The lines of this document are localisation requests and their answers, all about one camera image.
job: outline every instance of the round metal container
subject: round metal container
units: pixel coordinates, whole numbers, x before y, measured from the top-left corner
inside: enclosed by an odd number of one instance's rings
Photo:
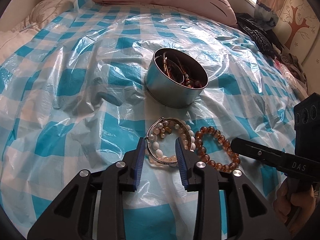
[[[165,51],[173,52],[181,64],[189,71],[189,76],[201,83],[202,88],[188,88],[168,78],[156,63],[156,58]],[[158,102],[172,108],[184,108],[192,104],[208,85],[208,75],[204,68],[192,57],[176,49],[158,49],[145,75],[144,84],[148,92]]]

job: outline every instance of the metal bolt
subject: metal bolt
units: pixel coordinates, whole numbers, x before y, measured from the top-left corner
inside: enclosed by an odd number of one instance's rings
[[[240,177],[240,176],[242,175],[241,170],[234,170],[232,173],[233,173],[233,175],[235,175],[236,177]]]
[[[206,164],[204,162],[197,162],[197,167],[199,168],[204,168],[206,166]]]
[[[118,168],[123,168],[123,167],[125,166],[125,162],[117,162],[117,163],[116,163],[116,166],[117,166]]]
[[[86,177],[86,176],[89,175],[89,171],[87,171],[87,170],[82,170],[82,171],[79,172],[79,175],[80,175],[81,177]]]

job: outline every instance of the beaded bracelet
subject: beaded bracelet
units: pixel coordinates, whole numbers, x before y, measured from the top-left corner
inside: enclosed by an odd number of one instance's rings
[[[227,152],[229,157],[232,159],[232,162],[229,165],[227,164],[222,165],[221,163],[216,163],[214,160],[210,160],[210,156],[206,154],[207,149],[203,146],[202,137],[204,134],[211,134],[213,135],[213,137],[218,139],[218,142],[222,145],[222,148]],[[213,126],[201,127],[200,131],[197,131],[195,133],[195,139],[196,139],[195,141],[196,149],[198,150],[197,154],[201,159],[201,161],[214,167],[217,171],[232,172],[240,164],[241,160],[239,158],[239,155],[232,152],[230,147],[230,142],[226,140],[224,135],[221,135],[221,132],[219,130],[215,130]]]
[[[185,121],[179,120],[176,118],[160,118],[156,121],[146,134],[147,148],[146,155],[149,156],[149,161],[151,164],[155,164],[157,166],[170,165],[172,167],[177,166],[177,157],[172,155],[168,157],[163,154],[162,150],[160,150],[159,143],[157,142],[158,137],[163,139],[166,134],[171,134],[173,130],[178,132],[178,136],[181,137],[184,147],[186,150],[194,151],[196,149],[195,138],[191,127],[186,124]]]

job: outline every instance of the checkered tablecloth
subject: checkered tablecloth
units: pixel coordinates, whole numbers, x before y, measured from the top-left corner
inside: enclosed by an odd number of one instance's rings
[[[188,108],[165,107],[144,89],[163,47],[189,54],[208,73],[208,87]],[[0,67],[0,204],[26,236],[81,169],[121,160],[161,116],[293,153],[297,103],[272,60],[236,29],[169,7],[76,0]],[[205,146],[214,160],[230,162],[213,141]],[[245,157],[240,168],[274,199],[282,174]],[[192,239],[196,200],[177,169],[146,159],[138,191],[124,195],[127,240]]]

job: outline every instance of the camera lens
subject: camera lens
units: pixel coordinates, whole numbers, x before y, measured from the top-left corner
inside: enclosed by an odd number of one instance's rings
[[[302,111],[302,122],[303,123],[308,122],[308,110],[307,109],[303,109],[303,111]]]
[[[300,115],[299,114],[296,115],[296,124],[298,124],[298,123],[300,123]]]
[[[311,118],[312,118],[312,119],[315,119],[315,118],[316,118],[316,116],[317,116],[317,109],[316,109],[315,106],[312,106],[312,107],[311,107],[310,115],[311,115]]]

